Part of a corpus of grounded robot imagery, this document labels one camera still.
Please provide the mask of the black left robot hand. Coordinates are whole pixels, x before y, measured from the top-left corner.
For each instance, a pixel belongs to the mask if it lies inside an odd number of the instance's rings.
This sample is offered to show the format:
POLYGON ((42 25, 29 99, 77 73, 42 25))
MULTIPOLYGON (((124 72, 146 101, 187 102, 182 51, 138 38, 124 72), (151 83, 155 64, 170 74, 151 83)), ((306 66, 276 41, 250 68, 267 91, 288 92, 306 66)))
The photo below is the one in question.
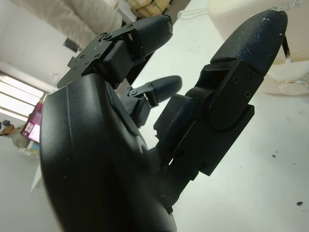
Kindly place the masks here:
POLYGON ((244 21, 185 95, 179 76, 116 90, 172 37, 156 15, 96 37, 42 110, 42 178, 65 232, 174 232, 173 205, 211 175, 254 115, 250 99, 284 41, 288 16, 244 21))

